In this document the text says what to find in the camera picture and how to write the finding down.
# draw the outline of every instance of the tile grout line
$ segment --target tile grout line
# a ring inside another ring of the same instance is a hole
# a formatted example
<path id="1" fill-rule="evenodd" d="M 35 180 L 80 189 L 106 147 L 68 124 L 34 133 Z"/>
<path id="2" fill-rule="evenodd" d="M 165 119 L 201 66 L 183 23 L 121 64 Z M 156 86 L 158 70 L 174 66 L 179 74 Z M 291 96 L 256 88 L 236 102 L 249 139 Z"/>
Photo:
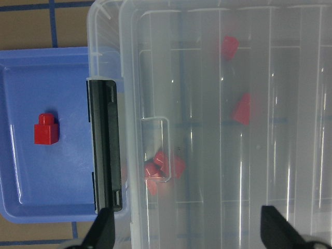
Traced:
<path id="1" fill-rule="evenodd" d="M 75 8 L 75 7 L 89 7 L 94 1 L 81 1 L 81 2 L 65 2 L 65 3 L 54 3 L 54 8 Z M 25 4 L 25 5 L 9 5 L 0 6 L 0 12 L 9 11 L 22 11 L 22 10 L 38 10 L 38 9 L 49 9 L 49 4 Z"/>
<path id="2" fill-rule="evenodd" d="M 49 10 L 50 10 L 50 25 L 51 25 L 51 36 L 52 36 L 52 47 L 58 47 L 57 38 L 57 26 L 56 26 L 56 5 L 54 0 L 49 0 Z"/>
<path id="3" fill-rule="evenodd" d="M 34 10 L 34 9 L 48 9 L 49 4 L 26 4 L 26 5 L 11 5 L 0 6 L 0 12 L 19 11 L 19 10 Z"/>
<path id="4" fill-rule="evenodd" d="M 78 233 L 77 233 L 77 223 L 72 222 L 72 232 L 73 232 L 73 239 L 78 238 Z"/>
<path id="5" fill-rule="evenodd" d="M 11 246 L 11 245 L 46 245 L 46 244 L 61 244 L 68 239 L 62 240 L 25 240 L 25 241 L 0 241 L 1 246 Z"/>

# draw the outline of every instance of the black latch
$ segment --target black latch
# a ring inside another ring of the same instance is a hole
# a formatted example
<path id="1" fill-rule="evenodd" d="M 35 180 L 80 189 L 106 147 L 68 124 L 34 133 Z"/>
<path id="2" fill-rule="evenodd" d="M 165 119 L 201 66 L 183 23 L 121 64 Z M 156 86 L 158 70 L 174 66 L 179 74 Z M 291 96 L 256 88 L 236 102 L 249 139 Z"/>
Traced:
<path id="1" fill-rule="evenodd" d="M 119 124 L 116 83 L 87 82 L 89 121 L 94 151 L 95 208 L 122 209 Z"/>

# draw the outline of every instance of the red block inside container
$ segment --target red block inside container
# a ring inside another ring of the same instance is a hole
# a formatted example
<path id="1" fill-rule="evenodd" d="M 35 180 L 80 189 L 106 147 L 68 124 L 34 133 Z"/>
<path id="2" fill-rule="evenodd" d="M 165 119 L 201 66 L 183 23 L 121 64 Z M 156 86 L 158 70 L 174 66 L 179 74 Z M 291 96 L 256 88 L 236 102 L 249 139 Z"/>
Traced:
<path id="1" fill-rule="evenodd" d="M 245 93 L 237 103 L 231 118 L 243 125 L 249 125 L 250 122 L 250 94 Z"/>
<path id="2" fill-rule="evenodd" d="M 147 162 L 145 163 L 145 177 L 151 177 L 158 173 L 159 168 L 157 165 L 155 165 L 153 162 Z"/>
<path id="3" fill-rule="evenodd" d="M 180 157 L 174 158 L 175 177 L 180 178 L 184 170 L 186 169 L 186 163 Z"/>
<path id="4" fill-rule="evenodd" d="M 155 196 L 157 194 L 157 183 L 155 181 L 146 179 L 145 184 L 150 194 Z"/>
<path id="5" fill-rule="evenodd" d="M 168 157 L 161 150 L 158 151 L 154 157 L 154 163 L 160 166 L 160 170 L 165 174 L 169 175 L 169 163 Z"/>
<path id="6" fill-rule="evenodd" d="M 225 36 L 222 43 L 222 56 L 225 60 L 233 59 L 238 49 L 239 41 L 232 36 Z"/>

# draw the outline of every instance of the floor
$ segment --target floor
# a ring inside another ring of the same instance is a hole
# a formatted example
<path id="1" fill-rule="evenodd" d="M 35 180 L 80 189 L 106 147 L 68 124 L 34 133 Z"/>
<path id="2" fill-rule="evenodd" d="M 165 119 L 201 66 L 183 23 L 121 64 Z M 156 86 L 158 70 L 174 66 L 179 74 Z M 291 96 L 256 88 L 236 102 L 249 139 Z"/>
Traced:
<path id="1" fill-rule="evenodd" d="M 87 45 L 93 1 L 0 0 L 0 50 Z M 83 238 L 92 222 L 13 224 L 0 216 L 0 249 L 54 249 Z"/>

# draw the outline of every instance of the lego stud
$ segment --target lego stud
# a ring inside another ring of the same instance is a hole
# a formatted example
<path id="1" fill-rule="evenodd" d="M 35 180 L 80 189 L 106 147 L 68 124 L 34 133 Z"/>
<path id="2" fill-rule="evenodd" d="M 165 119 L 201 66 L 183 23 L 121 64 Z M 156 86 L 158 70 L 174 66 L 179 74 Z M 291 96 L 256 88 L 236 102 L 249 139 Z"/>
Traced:
<path id="1" fill-rule="evenodd" d="M 51 145 L 59 140 L 59 125 L 51 113 L 42 113 L 35 124 L 35 144 Z"/>

